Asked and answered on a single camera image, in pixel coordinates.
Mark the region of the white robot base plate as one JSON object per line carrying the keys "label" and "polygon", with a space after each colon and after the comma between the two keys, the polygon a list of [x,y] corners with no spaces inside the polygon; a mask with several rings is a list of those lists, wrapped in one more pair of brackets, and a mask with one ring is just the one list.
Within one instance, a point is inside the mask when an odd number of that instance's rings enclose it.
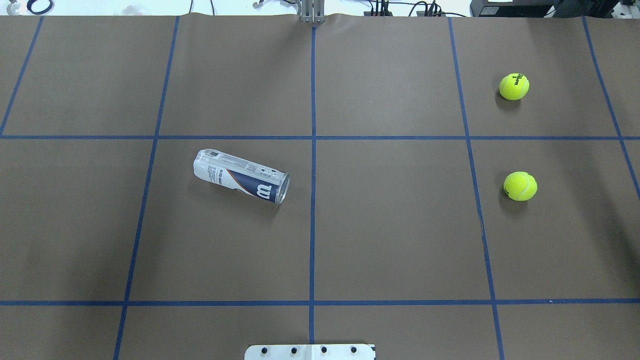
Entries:
{"label": "white robot base plate", "polygon": [[375,360],[374,344],[256,344],[249,346],[245,360]]}

